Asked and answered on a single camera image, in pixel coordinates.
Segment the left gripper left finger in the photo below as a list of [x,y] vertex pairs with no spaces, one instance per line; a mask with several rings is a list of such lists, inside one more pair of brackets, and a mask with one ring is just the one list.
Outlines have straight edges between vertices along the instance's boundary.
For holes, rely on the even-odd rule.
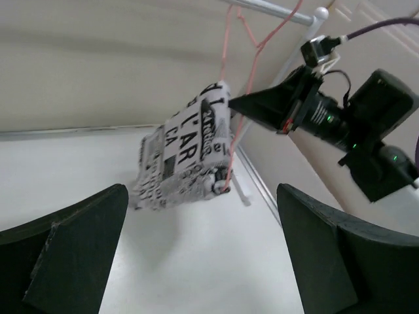
[[114,184],[1,231],[1,312],[98,313],[127,208]]

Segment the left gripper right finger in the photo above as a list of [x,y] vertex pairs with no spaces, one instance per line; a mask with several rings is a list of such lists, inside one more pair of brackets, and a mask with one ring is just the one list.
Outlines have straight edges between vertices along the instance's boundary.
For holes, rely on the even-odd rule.
[[417,313],[418,237],[371,224],[290,184],[278,212],[305,313]]

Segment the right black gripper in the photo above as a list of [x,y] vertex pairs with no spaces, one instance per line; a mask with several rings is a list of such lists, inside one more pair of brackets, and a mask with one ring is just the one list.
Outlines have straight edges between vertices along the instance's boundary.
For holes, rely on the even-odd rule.
[[323,84],[322,75],[302,65],[278,85],[231,99],[228,106],[258,125],[276,133],[286,133],[307,101]]

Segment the pink wire hanger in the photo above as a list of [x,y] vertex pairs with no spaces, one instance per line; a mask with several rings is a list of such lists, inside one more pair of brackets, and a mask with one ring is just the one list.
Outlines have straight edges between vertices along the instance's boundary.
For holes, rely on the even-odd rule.
[[[226,24],[225,24],[225,35],[223,41],[223,53],[222,53],[222,60],[221,60],[221,72],[220,72],[220,80],[225,80],[228,83],[231,82],[232,77],[230,75],[230,69],[232,67],[243,67],[246,76],[241,76],[240,79],[243,81],[242,88],[239,91],[240,95],[247,95],[253,91],[253,81],[255,78],[255,74],[257,72],[257,62],[259,56],[268,42],[280,31],[284,25],[291,23],[291,20],[295,15],[298,13],[301,5],[303,4],[302,1],[293,1],[295,7],[293,9],[287,9],[285,16],[280,17],[280,22],[278,22],[274,28],[270,29],[268,33],[263,35],[261,40],[258,40],[252,32],[251,25],[247,22],[246,17],[242,14],[244,10],[244,2],[234,1],[228,7],[226,13]],[[246,33],[245,41],[233,41],[233,47],[237,48],[238,50],[246,50],[249,47],[252,47],[251,53],[253,54],[253,58],[248,58],[247,60],[243,61],[242,63],[237,61],[237,56],[232,55],[228,51],[228,45],[231,42],[230,34],[232,24],[240,23],[240,27],[242,31]]]

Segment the newspaper print trousers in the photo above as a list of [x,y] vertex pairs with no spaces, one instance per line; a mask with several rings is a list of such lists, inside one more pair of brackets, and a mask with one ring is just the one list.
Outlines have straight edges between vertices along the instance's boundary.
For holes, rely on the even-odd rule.
[[169,209],[230,192],[229,100],[225,81],[210,84],[141,140],[133,208]]

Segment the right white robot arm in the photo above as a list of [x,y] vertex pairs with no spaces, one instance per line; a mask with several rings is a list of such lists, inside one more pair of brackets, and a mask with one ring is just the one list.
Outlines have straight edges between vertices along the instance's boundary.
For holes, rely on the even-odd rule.
[[279,85],[231,99],[228,106],[277,134],[301,128],[345,152],[338,164],[350,170],[370,202],[414,184],[418,170],[413,162],[383,138],[418,109],[418,95],[377,69],[338,103],[320,91],[323,79],[303,65]]

